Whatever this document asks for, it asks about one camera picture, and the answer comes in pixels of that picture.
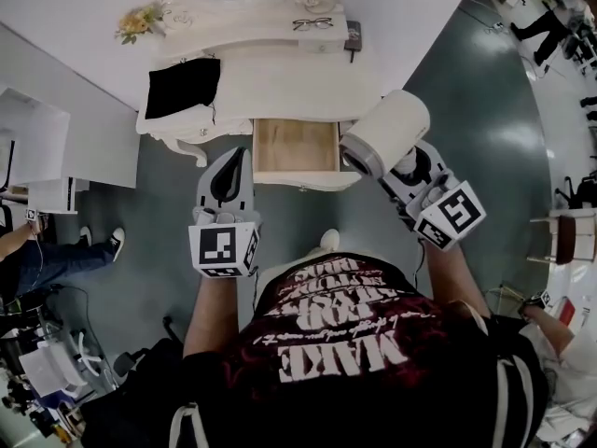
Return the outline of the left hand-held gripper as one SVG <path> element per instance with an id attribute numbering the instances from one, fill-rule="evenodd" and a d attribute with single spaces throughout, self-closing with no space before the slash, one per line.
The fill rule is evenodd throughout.
<path id="1" fill-rule="evenodd" d="M 231 203 L 241 211 L 253 208 L 251 152 L 236 147 L 217 158 L 198 183 L 198 206 Z M 206 278 L 239 278 L 253 274 L 260 241 L 260 220 L 215 210 L 196 210 L 188 227 L 193 268 Z"/>

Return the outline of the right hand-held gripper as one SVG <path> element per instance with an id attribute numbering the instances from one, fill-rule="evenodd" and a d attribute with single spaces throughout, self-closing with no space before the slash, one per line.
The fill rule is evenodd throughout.
<path id="1" fill-rule="evenodd" d="M 486 217 L 479 198 L 467 181 L 459 180 L 431 144 L 420 140 L 416 147 L 413 176 L 422 186 L 414 190 L 396 170 L 378 179 L 395 203 L 404 203 L 400 218 L 417 235 L 439 250 L 449 250 Z"/>

